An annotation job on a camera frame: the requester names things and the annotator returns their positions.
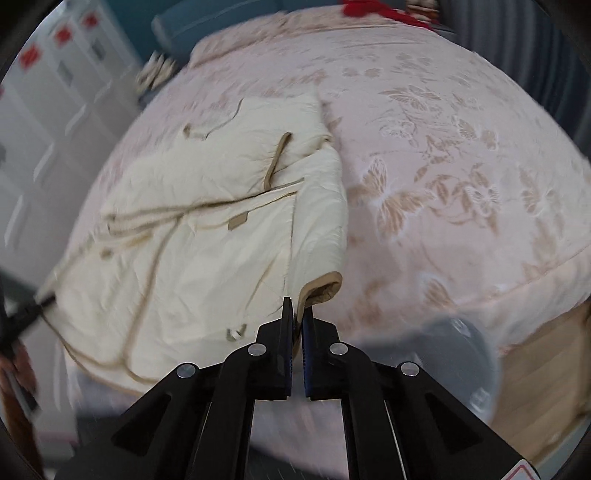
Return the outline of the white wardrobe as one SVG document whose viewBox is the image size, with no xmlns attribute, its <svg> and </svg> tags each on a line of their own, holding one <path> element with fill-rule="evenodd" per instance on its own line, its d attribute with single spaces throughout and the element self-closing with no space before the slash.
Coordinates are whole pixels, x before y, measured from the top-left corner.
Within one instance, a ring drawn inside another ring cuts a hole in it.
<svg viewBox="0 0 591 480">
<path fill-rule="evenodd" d="M 1 82 L 1 270 L 40 286 L 139 114 L 137 55 L 103 1 L 62 1 Z"/>
</svg>

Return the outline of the teal headboard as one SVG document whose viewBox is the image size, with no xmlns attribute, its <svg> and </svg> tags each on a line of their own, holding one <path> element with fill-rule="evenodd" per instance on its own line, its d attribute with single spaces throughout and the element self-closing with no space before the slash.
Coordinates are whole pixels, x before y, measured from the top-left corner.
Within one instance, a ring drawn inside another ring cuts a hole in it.
<svg viewBox="0 0 591 480">
<path fill-rule="evenodd" d="M 217 31 L 280 12 L 338 5 L 339 1 L 181 1 L 154 16 L 151 29 L 162 51 L 185 65 L 195 44 Z"/>
</svg>

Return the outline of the beige plush toy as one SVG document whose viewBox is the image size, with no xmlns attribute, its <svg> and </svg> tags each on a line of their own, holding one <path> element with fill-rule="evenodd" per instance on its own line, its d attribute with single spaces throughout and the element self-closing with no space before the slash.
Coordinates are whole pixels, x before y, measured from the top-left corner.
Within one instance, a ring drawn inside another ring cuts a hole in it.
<svg viewBox="0 0 591 480">
<path fill-rule="evenodd" d="M 177 63 L 174 59 L 153 51 L 135 76 L 135 92 L 142 95 L 163 86 L 176 71 Z"/>
</svg>

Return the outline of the grey blue curtain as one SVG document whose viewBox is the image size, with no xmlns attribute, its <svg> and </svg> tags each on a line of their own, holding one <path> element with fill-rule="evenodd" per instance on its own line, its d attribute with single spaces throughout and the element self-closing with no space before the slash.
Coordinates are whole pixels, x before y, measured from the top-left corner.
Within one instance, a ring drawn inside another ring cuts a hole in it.
<svg viewBox="0 0 591 480">
<path fill-rule="evenodd" d="M 442 1 L 453 40 L 516 81 L 590 155 L 590 73 L 535 1 Z"/>
</svg>

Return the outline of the red plush toy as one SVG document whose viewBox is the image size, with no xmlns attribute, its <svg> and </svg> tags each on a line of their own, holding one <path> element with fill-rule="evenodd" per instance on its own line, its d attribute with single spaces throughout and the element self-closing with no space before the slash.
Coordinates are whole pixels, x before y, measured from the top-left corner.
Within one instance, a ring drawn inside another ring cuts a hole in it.
<svg viewBox="0 0 591 480">
<path fill-rule="evenodd" d="M 370 14 L 404 23 L 406 25 L 431 30 L 431 24 L 412 16 L 409 13 L 395 9 L 377 0 L 342 0 L 342 14 L 352 18 L 362 18 Z"/>
</svg>

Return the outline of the grey slipper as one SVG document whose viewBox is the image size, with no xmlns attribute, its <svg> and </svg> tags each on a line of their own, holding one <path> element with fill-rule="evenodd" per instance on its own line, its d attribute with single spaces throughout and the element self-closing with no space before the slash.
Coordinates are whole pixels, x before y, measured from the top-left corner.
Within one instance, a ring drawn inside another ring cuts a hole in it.
<svg viewBox="0 0 591 480">
<path fill-rule="evenodd" d="M 480 326 L 466 317 L 440 317 L 418 329 L 353 342 L 370 359 L 398 366 L 414 362 L 482 421 L 494 417 L 501 361 Z"/>
</svg>

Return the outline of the pink floral bed cover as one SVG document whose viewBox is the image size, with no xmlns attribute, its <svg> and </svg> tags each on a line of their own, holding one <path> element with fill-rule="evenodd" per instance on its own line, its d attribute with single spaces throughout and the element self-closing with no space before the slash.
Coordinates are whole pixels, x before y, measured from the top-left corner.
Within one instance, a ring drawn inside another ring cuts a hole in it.
<svg viewBox="0 0 591 480">
<path fill-rule="evenodd" d="M 504 72 L 398 22 L 187 65 L 113 151 L 82 213 L 94 229 L 77 230 L 69 253 L 135 159 L 228 121 L 242 99 L 307 92 L 348 202 L 342 286 L 311 306 L 343 334 L 400 335 L 458 315 L 506 351 L 589 297 L 588 160 Z"/>
</svg>

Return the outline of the pink floral pillow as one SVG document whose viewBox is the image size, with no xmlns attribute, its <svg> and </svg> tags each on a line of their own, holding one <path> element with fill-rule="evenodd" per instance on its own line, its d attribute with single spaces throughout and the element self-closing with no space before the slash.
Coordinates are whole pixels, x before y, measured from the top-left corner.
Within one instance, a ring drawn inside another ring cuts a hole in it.
<svg viewBox="0 0 591 480">
<path fill-rule="evenodd" d="M 271 40 L 308 33 L 394 25 L 394 20 L 372 13 L 348 17 L 342 7 L 324 6 L 256 17 L 200 39 L 190 53 L 188 67 L 196 68 L 233 51 Z"/>
</svg>

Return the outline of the cream quilted coat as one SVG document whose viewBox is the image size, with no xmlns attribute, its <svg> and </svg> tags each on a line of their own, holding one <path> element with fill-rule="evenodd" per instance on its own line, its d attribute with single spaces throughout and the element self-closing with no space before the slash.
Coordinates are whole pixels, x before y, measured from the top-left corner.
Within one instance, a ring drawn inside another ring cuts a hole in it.
<svg viewBox="0 0 591 480">
<path fill-rule="evenodd" d="M 331 300 L 347 227 L 318 95 L 245 98 L 228 121 L 132 162 L 50 274 L 46 320 L 80 370 L 143 392 L 252 343 L 284 302 L 301 315 Z"/>
</svg>

